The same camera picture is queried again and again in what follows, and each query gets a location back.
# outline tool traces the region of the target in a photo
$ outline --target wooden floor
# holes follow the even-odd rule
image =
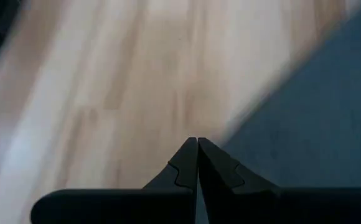
[[[26,1],[0,53],[0,223],[62,188],[139,188],[221,143],[343,0]]]

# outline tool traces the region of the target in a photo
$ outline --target wood grain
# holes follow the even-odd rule
[[[56,189],[142,187],[187,136],[223,141],[345,17],[326,2],[27,1],[0,53],[0,223]]]

